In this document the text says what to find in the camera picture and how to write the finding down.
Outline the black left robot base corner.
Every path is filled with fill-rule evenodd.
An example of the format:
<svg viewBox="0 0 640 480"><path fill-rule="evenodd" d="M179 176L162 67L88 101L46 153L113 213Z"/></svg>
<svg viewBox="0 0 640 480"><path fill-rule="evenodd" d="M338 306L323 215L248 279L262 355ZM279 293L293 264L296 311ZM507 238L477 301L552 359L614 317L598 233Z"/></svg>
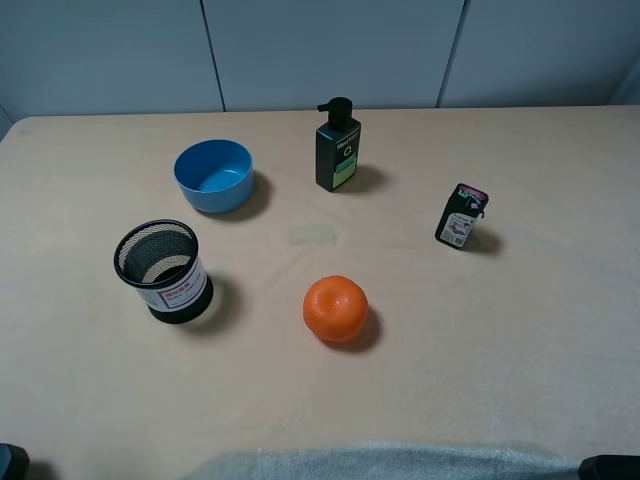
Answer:
<svg viewBox="0 0 640 480"><path fill-rule="evenodd" d="M1 480L23 480L29 465L29 455L23 448L12 444L0 444Z"/></svg>

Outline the black right robot base corner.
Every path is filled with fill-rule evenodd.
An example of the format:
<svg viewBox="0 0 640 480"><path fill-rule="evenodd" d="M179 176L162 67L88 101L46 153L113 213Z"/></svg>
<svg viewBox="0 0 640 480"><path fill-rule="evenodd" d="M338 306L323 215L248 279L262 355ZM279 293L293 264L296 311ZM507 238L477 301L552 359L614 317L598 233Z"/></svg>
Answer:
<svg viewBox="0 0 640 480"><path fill-rule="evenodd" d="M640 480L639 455L597 455L583 460L580 480Z"/></svg>

